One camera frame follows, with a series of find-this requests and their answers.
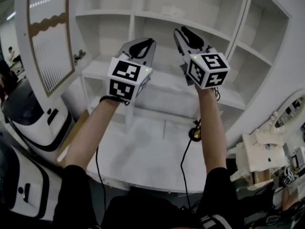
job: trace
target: white shelving unit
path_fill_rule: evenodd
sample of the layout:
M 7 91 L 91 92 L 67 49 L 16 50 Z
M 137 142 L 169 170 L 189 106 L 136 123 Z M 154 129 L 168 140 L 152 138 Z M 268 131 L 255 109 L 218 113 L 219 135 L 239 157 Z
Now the white shelving unit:
M 128 130 L 134 115 L 189 125 L 199 117 L 186 85 L 173 30 L 187 26 L 227 57 L 232 70 L 219 88 L 225 130 L 243 113 L 274 64 L 289 17 L 272 0 L 79 0 L 76 21 L 93 59 L 82 72 L 91 112 L 105 94 L 111 58 L 130 40 L 156 43 L 147 89 L 116 118 Z

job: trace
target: ceiling light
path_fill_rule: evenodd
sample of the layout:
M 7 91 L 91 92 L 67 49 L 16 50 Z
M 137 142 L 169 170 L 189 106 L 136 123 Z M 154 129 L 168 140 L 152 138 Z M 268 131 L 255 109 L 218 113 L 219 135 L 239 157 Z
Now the ceiling light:
M 10 20 L 11 18 L 13 18 L 15 16 L 16 12 L 13 12 L 9 17 L 6 18 L 6 20 Z

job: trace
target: white robot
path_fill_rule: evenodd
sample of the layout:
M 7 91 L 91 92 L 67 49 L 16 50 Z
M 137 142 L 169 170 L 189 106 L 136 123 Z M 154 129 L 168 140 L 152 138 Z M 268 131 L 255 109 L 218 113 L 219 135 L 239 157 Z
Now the white robot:
M 53 220 L 61 178 L 35 162 L 0 124 L 0 203 L 9 210 Z
M 22 79 L 1 104 L 4 116 L 20 138 L 38 155 L 56 165 L 58 151 L 74 126 L 61 98 L 46 113 L 27 79 Z

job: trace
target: black shirt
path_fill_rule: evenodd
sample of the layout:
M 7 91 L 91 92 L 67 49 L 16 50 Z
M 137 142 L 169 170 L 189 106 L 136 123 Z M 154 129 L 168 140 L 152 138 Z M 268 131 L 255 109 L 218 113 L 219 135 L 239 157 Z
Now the black shirt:
M 196 214 L 178 209 L 154 196 L 120 196 L 111 200 L 101 228 L 203 228 L 205 216 L 220 215 L 231 228 L 241 228 L 237 196 L 225 168 L 212 170 L 206 179 Z M 99 228 L 85 171 L 78 166 L 64 169 L 61 191 L 53 218 L 54 228 Z

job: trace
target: wrist strap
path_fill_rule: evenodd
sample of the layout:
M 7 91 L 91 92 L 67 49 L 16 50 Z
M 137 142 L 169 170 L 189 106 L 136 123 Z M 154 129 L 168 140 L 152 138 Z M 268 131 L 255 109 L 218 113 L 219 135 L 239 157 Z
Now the wrist strap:
M 125 101 L 125 100 L 123 100 L 123 99 L 121 99 L 119 97 L 107 96 L 107 95 L 101 97 L 100 102 L 105 100 L 105 99 L 110 99 L 110 100 L 113 100 L 113 101 L 121 102 L 121 103 L 125 104 L 125 106 L 129 105 L 129 101 Z

